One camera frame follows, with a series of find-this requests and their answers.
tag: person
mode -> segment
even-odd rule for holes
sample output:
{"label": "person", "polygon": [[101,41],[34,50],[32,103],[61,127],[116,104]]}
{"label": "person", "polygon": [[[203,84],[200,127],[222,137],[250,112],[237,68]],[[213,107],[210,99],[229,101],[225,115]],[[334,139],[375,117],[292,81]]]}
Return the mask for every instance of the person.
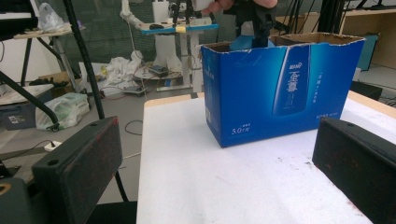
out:
{"label": "person", "polygon": [[[233,5],[234,0],[216,0],[210,3],[209,7],[201,10],[201,13],[208,15],[211,12],[218,12],[221,10],[229,9]],[[277,0],[254,0],[258,5],[262,7],[272,8],[277,4]]]}

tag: cardboard box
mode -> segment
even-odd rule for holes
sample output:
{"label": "cardboard box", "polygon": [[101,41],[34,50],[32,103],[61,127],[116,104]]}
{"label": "cardboard box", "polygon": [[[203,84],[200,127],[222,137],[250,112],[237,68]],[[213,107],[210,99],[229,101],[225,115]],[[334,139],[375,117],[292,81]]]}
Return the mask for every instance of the cardboard box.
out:
{"label": "cardboard box", "polygon": [[[73,88],[70,78],[66,72],[55,73],[55,74],[51,74],[51,75],[41,76],[38,78],[41,78],[41,79],[46,78],[48,80],[51,80],[53,78],[53,81],[57,82],[57,83],[61,83],[62,81],[69,82],[69,84],[67,84],[67,86],[65,86],[65,87],[55,87],[51,90],[54,98],[65,95],[68,92],[74,92],[74,88]],[[80,85],[80,88],[82,90],[85,89],[85,87],[81,87],[81,85],[82,85],[81,79],[76,79],[76,83],[78,85]]]}
{"label": "cardboard box", "polygon": [[202,46],[206,122],[222,147],[316,129],[339,119],[364,38],[272,37],[274,48]]}

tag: box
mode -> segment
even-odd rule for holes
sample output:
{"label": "box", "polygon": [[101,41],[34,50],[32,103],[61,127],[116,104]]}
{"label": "box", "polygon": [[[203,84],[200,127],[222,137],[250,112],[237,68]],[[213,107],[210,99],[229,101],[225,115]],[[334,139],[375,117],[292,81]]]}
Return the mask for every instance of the box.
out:
{"label": "box", "polygon": [[[61,83],[63,81],[66,81],[66,82],[69,83],[65,87],[55,87],[55,88],[53,88],[51,90],[51,92],[52,92],[52,95],[53,95],[54,98],[62,96],[62,95],[65,95],[68,92],[74,92],[74,88],[73,88],[73,86],[72,86],[72,84],[70,82],[70,78],[69,78],[69,76],[67,75],[66,72],[60,72],[60,73],[55,73],[55,74],[51,74],[51,75],[45,75],[45,76],[41,76],[41,77],[38,77],[38,78],[40,78],[40,79],[45,79],[46,78],[48,80],[51,80],[53,78],[53,81],[57,82],[57,83]],[[81,79],[80,78],[76,79],[76,83],[80,86],[80,88],[82,90],[85,89],[85,87],[81,87],[82,84],[81,84]]]}
{"label": "box", "polygon": [[[46,103],[52,100],[50,90],[36,96],[37,100]],[[7,130],[18,130],[35,127],[35,105],[22,102],[11,105],[0,105],[0,120]]]}
{"label": "box", "polygon": [[276,47],[202,46],[206,123],[222,147],[316,129],[339,119],[364,38],[272,37]]}

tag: gray floor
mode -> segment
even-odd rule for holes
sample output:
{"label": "gray floor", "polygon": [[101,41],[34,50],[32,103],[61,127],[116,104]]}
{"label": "gray floor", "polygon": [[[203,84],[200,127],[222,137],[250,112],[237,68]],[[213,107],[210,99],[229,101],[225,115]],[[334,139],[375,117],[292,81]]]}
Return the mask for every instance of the gray floor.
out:
{"label": "gray floor", "polygon": [[[393,89],[384,90],[384,94],[387,97],[396,96],[396,90],[394,90],[396,87],[396,72],[393,69],[377,67],[373,65],[369,71],[361,72],[359,80],[392,87]],[[127,133],[124,129],[125,125],[132,120],[143,120],[143,108],[144,103],[147,100],[191,93],[191,90],[156,92],[156,81],[149,81],[148,84],[153,89],[153,91],[148,92],[147,98],[145,96],[136,97],[134,95],[127,95],[118,100],[111,100],[122,96],[111,95],[108,97],[110,99],[102,100],[106,117],[119,117],[120,135],[124,157],[139,153],[141,150],[142,136]],[[91,102],[93,105],[92,110],[89,114],[84,116],[78,126],[65,129],[57,133],[42,132],[35,128],[18,131],[7,131],[0,124],[0,153],[27,149],[33,147],[35,144],[43,140],[54,140],[59,142],[66,140],[85,125],[98,120],[96,107],[93,103],[93,100],[91,100]],[[128,125],[127,130],[134,133],[142,133],[142,123],[131,123]],[[139,167],[139,155],[129,159],[124,159],[123,164],[120,167],[120,176],[130,200],[137,200]],[[120,201],[121,196],[118,192],[117,184],[113,180],[108,185],[99,203],[112,203]]]}

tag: white plastic bag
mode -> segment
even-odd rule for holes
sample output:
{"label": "white plastic bag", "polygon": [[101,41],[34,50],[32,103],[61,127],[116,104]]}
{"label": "white plastic bag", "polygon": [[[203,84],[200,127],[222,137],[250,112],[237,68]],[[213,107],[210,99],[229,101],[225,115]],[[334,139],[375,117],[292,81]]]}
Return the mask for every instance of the white plastic bag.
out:
{"label": "white plastic bag", "polygon": [[44,33],[55,33],[64,29],[64,20],[56,14],[49,4],[41,4],[38,14],[38,23]]}
{"label": "white plastic bag", "polygon": [[[59,130],[75,126],[82,116],[90,111],[87,95],[69,92],[45,103],[52,110],[59,122]],[[35,126],[38,130],[47,131],[52,120],[38,107],[35,108]]]}

